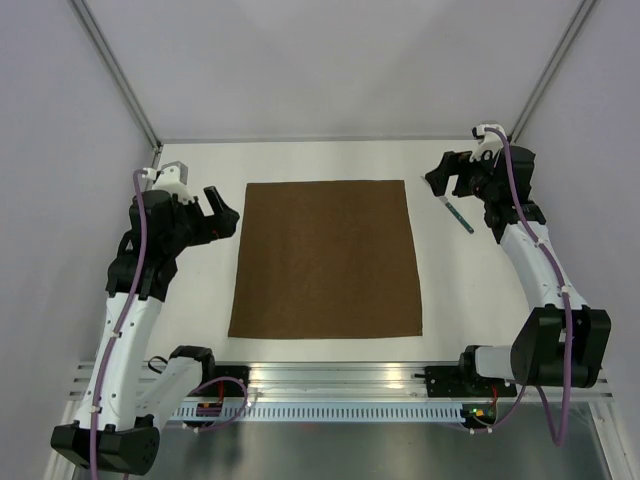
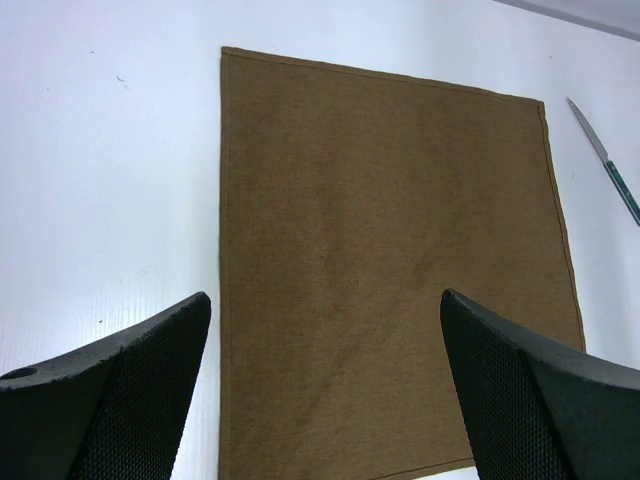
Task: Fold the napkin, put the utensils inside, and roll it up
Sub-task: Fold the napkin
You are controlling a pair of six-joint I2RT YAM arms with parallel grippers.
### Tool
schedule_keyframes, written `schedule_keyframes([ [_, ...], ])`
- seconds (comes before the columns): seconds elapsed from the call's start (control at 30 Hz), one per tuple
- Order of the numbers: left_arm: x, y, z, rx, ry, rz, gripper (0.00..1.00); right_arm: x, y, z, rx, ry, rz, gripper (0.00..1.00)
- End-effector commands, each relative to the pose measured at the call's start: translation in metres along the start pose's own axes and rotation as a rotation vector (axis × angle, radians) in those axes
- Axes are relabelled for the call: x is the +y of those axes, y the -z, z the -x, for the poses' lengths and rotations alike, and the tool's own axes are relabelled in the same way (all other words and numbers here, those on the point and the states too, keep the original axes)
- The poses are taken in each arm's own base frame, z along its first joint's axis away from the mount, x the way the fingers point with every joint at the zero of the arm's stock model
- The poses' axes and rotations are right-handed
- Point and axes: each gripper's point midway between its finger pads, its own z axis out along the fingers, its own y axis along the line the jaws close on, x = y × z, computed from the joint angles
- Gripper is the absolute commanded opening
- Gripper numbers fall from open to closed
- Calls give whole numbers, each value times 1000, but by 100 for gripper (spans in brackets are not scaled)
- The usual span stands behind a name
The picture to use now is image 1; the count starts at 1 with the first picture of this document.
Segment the green handled knife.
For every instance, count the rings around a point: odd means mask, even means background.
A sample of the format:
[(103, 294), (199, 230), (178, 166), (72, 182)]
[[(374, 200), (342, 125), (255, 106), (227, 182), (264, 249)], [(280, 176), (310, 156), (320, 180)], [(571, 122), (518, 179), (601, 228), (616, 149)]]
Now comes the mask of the green handled knife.
[(463, 215), (455, 208), (446, 196), (437, 196), (437, 199), (445, 206), (449, 213), (456, 219), (456, 221), (465, 229), (469, 234), (474, 234), (474, 228), (468, 223)]

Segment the brown cloth napkin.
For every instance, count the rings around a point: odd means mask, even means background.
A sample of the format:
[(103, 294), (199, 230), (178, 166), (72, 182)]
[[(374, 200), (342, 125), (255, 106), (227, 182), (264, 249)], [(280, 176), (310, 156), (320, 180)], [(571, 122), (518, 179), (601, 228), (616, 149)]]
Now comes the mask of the brown cloth napkin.
[(248, 184), (229, 336), (378, 339), (422, 331), (403, 181)]

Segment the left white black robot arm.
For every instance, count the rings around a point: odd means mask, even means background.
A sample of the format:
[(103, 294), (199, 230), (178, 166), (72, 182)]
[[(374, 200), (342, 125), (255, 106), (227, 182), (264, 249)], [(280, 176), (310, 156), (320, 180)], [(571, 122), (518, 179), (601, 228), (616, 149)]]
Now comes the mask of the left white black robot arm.
[(160, 446), (160, 434), (188, 394), (206, 396), (218, 384), (211, 349), (180, 345), (144, 392), (138, 391), (147, 345), (177, 258), (187, 248), (230, 238), (239, 214), (217, 189), (205, 188), (212, 208), (197, 199), (152, 189), (132, 200), (131, 227), (107, 270), (105, 323), (94, 371), (74, 418), (54, 427), (50, 445), (92, 473), (146, 474)]

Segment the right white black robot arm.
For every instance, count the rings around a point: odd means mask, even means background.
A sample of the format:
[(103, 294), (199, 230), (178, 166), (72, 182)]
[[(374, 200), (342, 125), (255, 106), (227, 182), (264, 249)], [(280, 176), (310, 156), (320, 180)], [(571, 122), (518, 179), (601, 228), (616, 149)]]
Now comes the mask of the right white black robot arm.
[(611, 319), (588, 306), (556, 260), (546, 218), (530, 195), (534, 166), (534, 153), (518, 146), (478, 161), (468, 151), (447, 151), (425, 175), (437, 196), (455, 177), (454, 196), (483, 202), (484, 221), (510, 259), (530, 308), (511, 345), (470, 345), (461, 354), (456, 381), (469, 395), (482, 393), (493, 379), (587, 389), (602, 367)]

